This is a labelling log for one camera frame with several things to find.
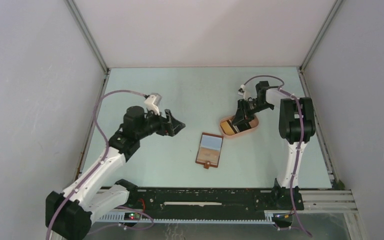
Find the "aluminium frame rail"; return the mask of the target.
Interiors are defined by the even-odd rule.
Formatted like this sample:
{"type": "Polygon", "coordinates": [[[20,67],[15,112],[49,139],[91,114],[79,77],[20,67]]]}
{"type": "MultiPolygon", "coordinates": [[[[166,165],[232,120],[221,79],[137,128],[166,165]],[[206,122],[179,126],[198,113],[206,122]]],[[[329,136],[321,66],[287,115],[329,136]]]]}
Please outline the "aluminium frame rail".
{"type": "Polygon", "coordinates": [[[164,206],[243,206],[264,212],[355,213],[357,205],[350,190],[269,188],[175,188],[140,187],[122,200],[127,207],[145,210],[164,206]]]}

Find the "pink plastic tray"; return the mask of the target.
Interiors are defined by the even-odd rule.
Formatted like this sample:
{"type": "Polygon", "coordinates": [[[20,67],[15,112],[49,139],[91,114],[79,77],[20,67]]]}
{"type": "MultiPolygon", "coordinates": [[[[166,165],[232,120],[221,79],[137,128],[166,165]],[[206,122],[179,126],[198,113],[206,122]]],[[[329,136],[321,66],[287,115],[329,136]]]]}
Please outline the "pink plastic tray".
{"type": "Polygon", "coordinates": [[[259,126],[259,120],[257,117],[250,122],[240,123],[238,125],[233,125],[233,119],[234,115],[231,115],[222,118],[219,122],[219,129],[224,138],[232,139],[242,137],[254,132],[259,126]]]}

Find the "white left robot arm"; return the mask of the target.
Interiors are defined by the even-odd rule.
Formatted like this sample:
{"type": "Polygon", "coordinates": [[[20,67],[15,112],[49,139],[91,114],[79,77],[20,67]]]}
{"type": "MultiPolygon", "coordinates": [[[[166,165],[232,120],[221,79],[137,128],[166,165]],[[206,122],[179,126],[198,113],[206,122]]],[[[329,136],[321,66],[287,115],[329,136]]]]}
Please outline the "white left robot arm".
{"type": "Polygon", "coordinates": [[[45,200],[46,239],[55,232],[67,240],[82,240],[92,225],[118,206],[133,208],[138,194],[135,185],[126,180],[116,182],[108,191],[99,193],[106,179],[120,169],[140,148],[140,141],[152,134],[174,137],[185,123],[175,119],[170,110],[165,116],[141,106],[131,106],[119,129],[105,143],[94,164],[71,185],[58,193],[52,191],[45,200]]]}

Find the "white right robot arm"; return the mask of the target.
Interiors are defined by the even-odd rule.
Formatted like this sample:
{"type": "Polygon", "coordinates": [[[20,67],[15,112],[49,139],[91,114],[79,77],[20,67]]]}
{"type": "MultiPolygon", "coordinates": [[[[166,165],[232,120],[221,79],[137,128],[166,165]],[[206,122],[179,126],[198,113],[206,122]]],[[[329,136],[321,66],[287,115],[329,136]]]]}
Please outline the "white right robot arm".
{"type": "Polygon", "coordinates": [[[238,94],[237,110],[231,124],[235,127],[250,126],[255,114],[266,109],[278,108],[278,132],[287,146],[285,170],[275,179],[275,186],[294,189],[298,186],[298,174],[304,149],[316,131],[313,101],[310,97],[297,97],[281,86],[270,86],[260,81],[256,86],[257,97],[247,97],[246,85],[238,94]]]}

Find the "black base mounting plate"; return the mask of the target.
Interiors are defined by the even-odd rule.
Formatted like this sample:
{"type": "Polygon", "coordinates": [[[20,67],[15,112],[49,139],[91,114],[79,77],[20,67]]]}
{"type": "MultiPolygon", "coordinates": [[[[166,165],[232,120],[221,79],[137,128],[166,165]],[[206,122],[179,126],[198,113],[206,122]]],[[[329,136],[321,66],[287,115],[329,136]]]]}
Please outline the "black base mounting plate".
{"type": "Polygon", "coordinates": [[[304,210],[299,189],[139,187],[124,206],[154,220],[263,221],[265,214],[304,210]]]}

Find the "brown leather card holder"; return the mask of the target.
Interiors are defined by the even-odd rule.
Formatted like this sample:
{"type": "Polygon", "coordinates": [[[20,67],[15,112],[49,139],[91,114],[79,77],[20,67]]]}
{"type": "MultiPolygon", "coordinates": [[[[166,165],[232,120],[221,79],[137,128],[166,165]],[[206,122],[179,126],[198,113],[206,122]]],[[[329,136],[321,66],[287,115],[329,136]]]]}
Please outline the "brown leather card holder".
{"type": "Polygon", "coordinates": [[[200,137],[195,163],[204,169],[219,166],[224,137],[222,135],[203,132],[200,137]]]}

